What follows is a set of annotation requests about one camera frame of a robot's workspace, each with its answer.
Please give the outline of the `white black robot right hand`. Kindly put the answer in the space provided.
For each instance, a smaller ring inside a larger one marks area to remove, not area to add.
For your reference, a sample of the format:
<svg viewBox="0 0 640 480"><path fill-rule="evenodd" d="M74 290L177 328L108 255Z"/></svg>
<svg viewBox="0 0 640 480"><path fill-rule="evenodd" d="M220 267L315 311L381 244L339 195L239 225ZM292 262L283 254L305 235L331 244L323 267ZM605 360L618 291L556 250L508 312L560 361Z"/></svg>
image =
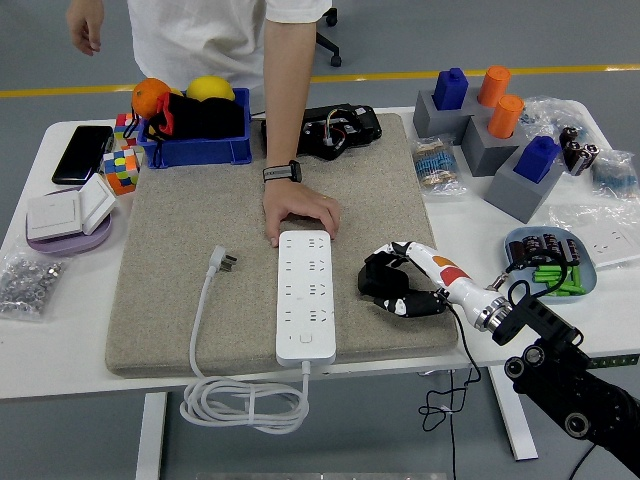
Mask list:
<svg viewBox="0 0 640 480"><path fill-rule="evenodd" d="M437 289L411 288L408 274L399 269L405 262L413 264ZM486 329L507 307L501 294L480 287L453 261L418 242L391 242L380 247L365 259L357 287L379 307L404 318L435 315L444 312L448 304L459 305L479 330Z"/></svg>

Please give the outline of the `person's right hand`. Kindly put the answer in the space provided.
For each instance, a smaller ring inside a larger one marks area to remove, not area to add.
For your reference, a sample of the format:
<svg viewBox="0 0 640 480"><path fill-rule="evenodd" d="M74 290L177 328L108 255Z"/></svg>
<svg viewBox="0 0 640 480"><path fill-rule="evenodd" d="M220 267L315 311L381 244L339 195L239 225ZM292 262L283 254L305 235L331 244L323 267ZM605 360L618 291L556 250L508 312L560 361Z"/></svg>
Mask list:
<svg viewBox="0 0 640 480"><path fill-rule="evenodd" d="M87 56L99 53L103 21L102 0L72 0L66 11L66 22L72 45Z"/></svg>

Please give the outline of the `person's left hand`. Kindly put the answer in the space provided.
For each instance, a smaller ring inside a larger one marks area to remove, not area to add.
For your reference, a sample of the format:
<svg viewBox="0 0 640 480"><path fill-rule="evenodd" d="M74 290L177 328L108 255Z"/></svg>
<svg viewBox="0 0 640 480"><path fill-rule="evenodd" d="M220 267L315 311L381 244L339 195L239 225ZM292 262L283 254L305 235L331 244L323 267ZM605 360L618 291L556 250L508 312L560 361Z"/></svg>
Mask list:
<svg viewBox="0 0 640 480"><path fill-rule="evenodd" d="M280 227L289 215L317 220L334 240L341 223L341 206L332 197L287 179L264 185L265 234L272 247L279 246Z"/></svg>

